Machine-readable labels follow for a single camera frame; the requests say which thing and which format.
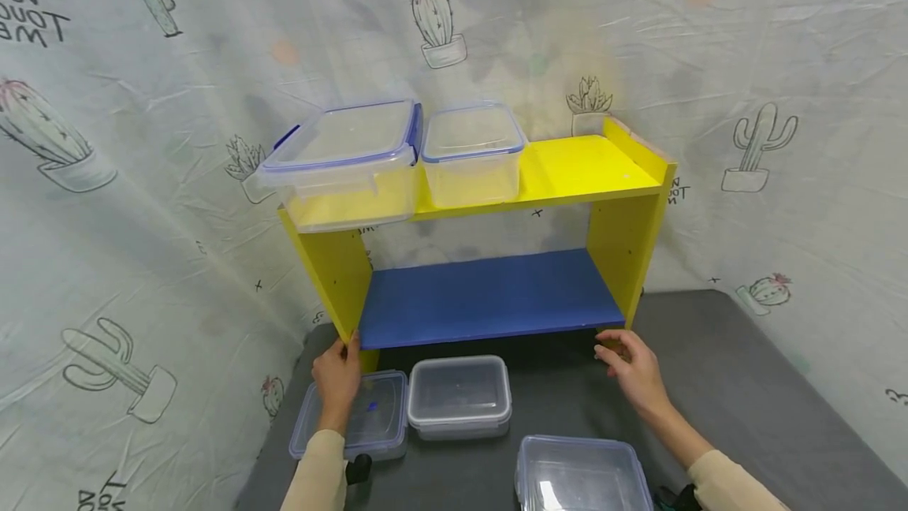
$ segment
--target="beige sleeve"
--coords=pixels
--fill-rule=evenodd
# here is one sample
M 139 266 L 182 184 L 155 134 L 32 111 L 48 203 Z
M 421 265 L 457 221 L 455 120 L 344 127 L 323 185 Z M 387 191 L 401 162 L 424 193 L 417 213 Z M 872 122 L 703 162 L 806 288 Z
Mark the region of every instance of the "beige sleeve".
M 347 497 L 344 439 L 333 430 L 318 430 L 289 484 L 281 511 L 342 511 Z
M 687 475 L 706 511 L 789 511 L 763 483 L 718 450 L 700 456 Z

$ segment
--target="yellow shelf top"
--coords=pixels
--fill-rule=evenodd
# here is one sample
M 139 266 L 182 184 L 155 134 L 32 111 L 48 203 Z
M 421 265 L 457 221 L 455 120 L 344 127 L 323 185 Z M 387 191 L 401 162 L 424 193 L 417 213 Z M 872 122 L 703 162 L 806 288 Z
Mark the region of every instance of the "yellow shelf top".
M 467 207 L 435 207 L 422 163 L 417 169 L 402 168 L 375 177 L 378 193 L 371 189 L 294 198 L 287 212 L 298 226 L 350 226 L 374 224 L 375 218 L 405 219 L 408 200 L 394 196 L 410 189 L 415 173 L 416 212 L 411 220 L 452 218 L 466 214 L 497 213 L 526 207 L 565 205 L 587 201 L 615 200 L 661 193 L 674 161 L 658 148 L 632 133 L 613 117 L 605 119 L 603 136 L 572 136 L 568 139 L 530 142 L 520 155 L 518 199 L 500 204 Z
M 507 203 L 435 207 L 425 173 L 418 170 L 417 178 L 419 195 L 413 222 L 646 196 L 659 193 L 662 187 L 662 178 L 647 174 L 611 140 L 592 135 L 530 142 L 520 157 L 520 194 Z

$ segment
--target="stacked container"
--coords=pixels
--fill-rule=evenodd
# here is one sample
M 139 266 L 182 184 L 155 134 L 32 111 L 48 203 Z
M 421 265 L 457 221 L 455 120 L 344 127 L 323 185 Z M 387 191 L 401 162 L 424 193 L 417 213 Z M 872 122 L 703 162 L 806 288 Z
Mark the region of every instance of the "stacked container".
M 421 132 L 411 99 L 320 112 L 278 143 L 259 183 L 279 188 L 300 232 L 402 222 L 416 210 Z
M 432 203 L 467 207 L 515 200 L 526 144 L 506 105 L 488 103 L 435 113 L 419 156 Z
M 507 434 L 512 398 L 498 356 L 450 357 L 413 366 L 407 419 L 423 440 Z
M 373 461 L 403 457 L 407 452 L 406 400 L 407 376 L 400 371 L 363 375 L 347 423 L 344 458 L 353 460 L 360 453 L 368 453 Z M 321 415 L 322 397 L 312 383 L 289 441 L 289 455 L 303 458 Z
M 614 440 L 531 435 L 514 477 L 523 511 L 651 511 L 637 453 Z

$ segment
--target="wooden shelf unit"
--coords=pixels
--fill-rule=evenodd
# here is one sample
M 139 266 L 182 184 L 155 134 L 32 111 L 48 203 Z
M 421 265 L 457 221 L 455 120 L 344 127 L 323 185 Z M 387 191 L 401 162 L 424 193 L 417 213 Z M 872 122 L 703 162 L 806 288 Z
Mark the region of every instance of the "wooden shelf unit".
M 357 229 L 299 233 L 278 214 L 341 338 L 359 328 L 368 370 L 393 346 L 631 326 L 675 169 L 607 117 L 602 136 L 528 144 L 512 202 L 437 208 L 418 170 L 413 222 L 591 202 L 586 249 L 572 252 L 373 273 Z

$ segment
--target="person's left hand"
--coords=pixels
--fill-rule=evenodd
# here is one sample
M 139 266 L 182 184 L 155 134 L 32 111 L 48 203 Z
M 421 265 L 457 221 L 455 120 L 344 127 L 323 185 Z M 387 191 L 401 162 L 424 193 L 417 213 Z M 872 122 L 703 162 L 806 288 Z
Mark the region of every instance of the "person's left hand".
M 322 397 L 322 417 L 318 429 L 347 431 L 347 421 L 353 399 L 359 391 L 359 332 L 354 332 L 350 344 L 340 338 L 312 364 L 312 378 Z

